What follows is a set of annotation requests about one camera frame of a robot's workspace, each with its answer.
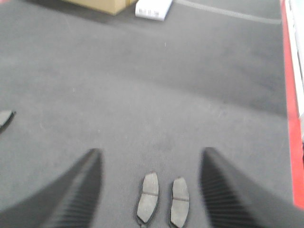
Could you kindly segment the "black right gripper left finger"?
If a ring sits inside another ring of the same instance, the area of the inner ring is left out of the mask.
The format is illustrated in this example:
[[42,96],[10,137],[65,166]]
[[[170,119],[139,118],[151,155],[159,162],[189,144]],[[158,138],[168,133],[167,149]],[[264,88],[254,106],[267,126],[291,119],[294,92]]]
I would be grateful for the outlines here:
[[102,186],[102,151],[89,149],[55,181],[1,211],[2,228],[89,228]]

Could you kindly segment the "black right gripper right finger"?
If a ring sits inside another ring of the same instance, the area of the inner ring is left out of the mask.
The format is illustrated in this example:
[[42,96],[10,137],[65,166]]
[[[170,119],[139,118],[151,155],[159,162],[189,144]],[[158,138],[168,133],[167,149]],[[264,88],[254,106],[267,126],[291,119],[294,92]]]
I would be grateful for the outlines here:
[[304,211],[269,192],[218,150],[202,151],[200,189],[213,228],[302,228]]

